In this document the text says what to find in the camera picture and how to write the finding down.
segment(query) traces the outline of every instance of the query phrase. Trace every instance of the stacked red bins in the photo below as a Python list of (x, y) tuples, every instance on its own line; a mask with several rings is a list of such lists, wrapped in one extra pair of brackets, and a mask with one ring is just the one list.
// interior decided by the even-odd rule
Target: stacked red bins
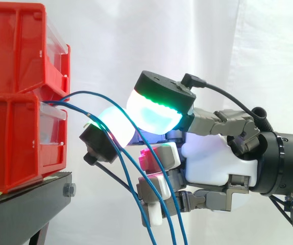
[(42, 4), (0, 3), (0, 192), (66, 167), (69, 46)]

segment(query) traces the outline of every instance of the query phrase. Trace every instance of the white fabric curtain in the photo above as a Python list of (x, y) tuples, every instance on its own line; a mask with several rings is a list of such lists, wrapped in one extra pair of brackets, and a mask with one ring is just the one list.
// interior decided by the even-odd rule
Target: white fabric curtain
[[(142, 70), (174, 80), (188, 72), (228, 90), (250, 109), (262, 106), (275, 130), (293, 133), (293, 1), (43, 0), (71, 46), (71, 91), (103, 93), (123, 107)], [(197, 107), (237, 107), (208, 89)], [(71, 103), (100, 114), (105, 101), (78, 95)], [(83, 161), (78, 138), (86, 117), (69, 111), (67, 170), (77, 195), (49, 225), (45, 244), (150, 244), (131, 195)], [(135, 159), (141, 147), (130, 147)], [(107, 165), (125, 178), (118, 161)], [(139, 174), (128, 163), (131, 178)], [(183, 244), (177, 218), (178, 244)], [(184, 213), (189, 244), (293, 244), (293, 229), (268, 198), (252, 194), (231, 213)], [(170, 244), (167, 221), (153, 228)]]

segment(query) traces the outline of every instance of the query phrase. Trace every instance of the blue wire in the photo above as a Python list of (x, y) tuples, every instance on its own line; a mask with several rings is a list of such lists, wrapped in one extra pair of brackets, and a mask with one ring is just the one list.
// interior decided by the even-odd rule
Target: blue wire
[(128, 186), (129, 186), (129, 188), (130, 188), (130, 190), (131, 190), (131, 193), (132, 193), (132, 195), (133, 195), (133, 197), (134, 197), (134, 199), (135, 199), (135, 202), (136, 202), (137, 206), (138, 206), (139, 209), (140, 209), (140, 212), (141, 212), (141, 214), (142, 214), (143, 221), (144, 221), (144, 223), (145, 223), (145, 225), (146, 225), (146, 229), (148, 230), (148, 233), (149, 233), (149, 237), (150, 237), (150, 239), (151, 239), (151, 242), (152, 242), (153, 245), (157, 245), (156, 240), (155, 240), (155, 238), (154, 238), (154, 236), (153, 236), (153, 233), (152, 233), (152, 230), (151, 230), (151, 227), (150, 227), (150, 224), (149, 224), (149, 221), (148, 221), (147, 215), (146, 215), (146, 213), (145, 213), (145, 211), (144, 211), (144, 209), (143, 209), (143, 207), (142, 207), (142, 205), (141, 205), (141, 202), (140, 202), (140, 200), (138, 199), (138, 196), (136, 195), (136, 192), (135, 192), (135, 190), (134, 190), (134, 187), (133, 187), (133, 184), (132, 184), (132, 181), (131, 181), (130, 175), (129, 175), (128, 170), (127, 170), (127, 168), (126, 168), (126, 166), (125, 166), (124, 159), (123, 159), (123, 157), (122, 157), (122, 155), (121, 155), (121, 153), (120, 153), (120, 151), (119, 151), (117, 145), (112, 141), (112, 139), (110, 138), (109, 134), (111, 135), (111, 137), (112, 137), (113, 139), (114, 139), (114, 136), (113, 136), (113, 134), (110, 132), (109, 129), (108, 129), (108, 130), (105, 129), (107, 126), (106, 126), (106, 125), (105, 125), (100, 119), (98, 119), (97, 117), (95, 117), (94, 115), (92, 115), (92, 114), (90, 114), (90, 113), (87, 113), (86, 111), (84, 111), (84, 110), (82, 110), (82, 109), (80, 109), (80, 108), (78, 108), (78, 107), (76, 107), (76, 106), (73, 106), (73, 105), (71, 105), (71, 104), (69, 104), (69, 103), (66, 103), (66, 102), (59, 102), (59, 101), (45, 101), (45, 103), (53, 103), (53, 104), (55, 104), (55, 105), (65, 106), (65, 107), (67, 107), (67, 108), (69, 108), (69, 109), (72, 109), (72, 110), (75, 110), (75, 111), (78, 111), (78, 112), (81, 112), (81, 113), (87, 115), (87, 116), (88, 116), (91, 120), (93, 120), (93, 121), (97, 121), (96, 123), (99, 125), (100, 129), (105, 133), (105, 135), (107, 136), (108, 140), (110, 141), (110, 143), (112, 144), (112, 146), (115, 148), (115, 150), (116, 150), (116, 152), (117, 152), (117, 154), (118, 154), (118, 156), (119, 156), (119, 159), (120, 159), (121, 165), (123, 166), (123, 169), (124, 169), (124, 172), (125, 172), (125, 176), (126, 176), (126, 179), (127, 179), (127, 182), (128, 182)]
[(139, 128), (137, 127), (137, 125), (132, 121), (132, 119), (129, 117), (129, 115), (122, 109), (122, 107), (120, 107), (119, 104), (117, 104), (115, 101), (113, 101), (112, 99), (106, 97), (103, 94), (95, 93), (95, 92), (91, 92), (91, 91), (77, 91), (77, 92), (70, 93), (69, 95), (63, 97), (60, 101), (64, 101), (65, 99), (67, 99), (67, 98), (69, 98), (69, 97), (71, 97), (73, 95), (81, 94), (81, 93), (91, 94), (91, 95), (95, 95), (95, 96), (104, 98), (105, 100), (107, 100), (110, 103), (112, 103), (113, 105), (115, 105), (125, 115), (125, 117), (131, 122), (131, 124), (133, 125), (133, 127), (135, 128), (135, 130), (137, 131), (137, 133), (139, 134), (139, 136), (142, 138), (143, 142), (149, 148), (149, 150), (150, 150), (151, 154), (153, 155), (153, 157), (156, 159), (157, 164), (158, 164), (158, 166), (160, 167), (160, 169), (161, 169), (161, 171), (163, 173), (163, 176), (164, 176), (164, 178), (165, 178), (165, 180), (166, 180), (166, 182), (168, 184), (168, 187), (170, 189), (170, 193), (171, 193), (172, 198), (173, 198), (173, 201), (174, 201), (175, 209), (176, 209), (176, 212), (177, 212), (179, 224), (180, 224), (181, 231), (182, 231), (182, 235), (183, 235), (183, 239), (184, 239), (184, 244), (187, 245), (188, 244), (188, 242), (187, 242), (187, 236), (186, 236), (185, 229), (184, 229), (184, 224), (183, 224), (183, 219), (182, 219), (182, 215), (181, 215), (181, 210), (180, 210), (179, 205), (178, 205), (178, 202), (177, 202), (177, 200), (175, 198), (175, 192), (174, 192), (173, 187), (172, 187), (172, 184), (170, 183), (170, 180), (169, 180), (169, 178), (168, 178), (168, 176), (166, 174), (166, 170), (162, 166), (159, 158), (157, 157), (156, 153), (152, 149), (151, 145), (148, 143), (148, 141), (142, 135), (141, 131), (139, 130)]
[[(65, 106), (65, 107), (68, 107), (70, 109), (73, 109), (73, 110), (76, 110), (78, 112), (81, 112), (85, 115), (87, 115), (90, 119), (92, 119), (93, 121), (96, 121), (96, 123), (99, 125), (99, 127), (105, 132), (107, 138), (110, 140), (110, 142), (112, 143), (112, 145), (114, 146), (113, 142), (112, 142), (112, 139), (109, 137), (109, 135), (107, 134), (107, 132), (109, 132), (109, 134), (111, 135), (111, 137), (114, 139), (115, 141), (115, 149), (116, 150), (121, 150), (128, 158), (129, 160), (133, 163), (133, 165), (138, 169), (138, 171), (143, 175), (143, 177), (145, 178), (145, 180), (148, 182), (148, 184), (150, 185), (151, 189), (155, 192), (156, 196), (158, 197), (159, 201), (160, 201), (160, 204), (162, 206), (162, 208), (164, 209), (164, 212), (166, 214), (166, 217), (167, 217), (167, 220), (168, 220), (168, 224), (169, 224), (169, 228), (170, 228), (170, 232), (172, 234), (172, 240), (173, 240), (173, 244), (176, 244), (176, 238), (175, 238), (175, 231), (174, 231), (174, 226), (173, 226), (173, 223), (172, 223), (172, 220), (171, 220), (171, 217), (170, 217), (170, 214), (168, 212), (168, 209), (161, 197), (161, 195), (159, 194), (159, 192), (157, 191), (156, 187), (153, 185), (153, 183), (149, 180), (149, 178), (147, 177), (147, 175), (143, 172), (143, 170), (140, 168), (140, 166), (136, 163), (136, 161), (132, 158), (132, 156), (123, 148), (120, 146), (120, 144), (118, 143), (118, 141), (116, 140), (116, 138), (114, 137), (114, 135), (110, 132), (109, 128), (99, 119), (97, 118), (96, 116), (92, 115), (91, 113), (88, 113), (76, 106), (73, 106), (69, 103), (66, 103), (66, 102), (61, 102), (61, 101), (45, 101), (45, 103), (52, 103), (52, 104), (55, 104), (55, 105), (61, 105), (61, 106)], [(122, 163), (122, 156), (120, 154), (120, 152), (118, 153), (118, 156), (120, 158), (120, 161)]]

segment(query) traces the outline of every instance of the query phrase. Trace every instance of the metal bolt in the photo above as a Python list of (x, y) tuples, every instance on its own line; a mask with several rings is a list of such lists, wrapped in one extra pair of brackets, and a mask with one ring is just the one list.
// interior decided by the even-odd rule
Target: metal bolt
[(63, 194), (65, 197), (68, 197), (68, 198), (74, 197), (76, 194), (76, 184), (74, 183), (65, 184)]

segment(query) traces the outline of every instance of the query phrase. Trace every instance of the green led light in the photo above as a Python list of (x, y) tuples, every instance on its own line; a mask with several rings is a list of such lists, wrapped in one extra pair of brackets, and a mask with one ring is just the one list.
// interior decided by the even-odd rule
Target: green led light
[[(112, 106), (107, 108), (98, 118), (110, 129), (121, 147), (127, 146), (134, 136), (135, 128), (117, 107)], [(100, 128), (92, 120), (89, 123)]]
[(153, 134), (165, 134), (181, 120), (182, 114), (148, 100), (135, 90), (127, 101), (127, 111), (137, 126)]

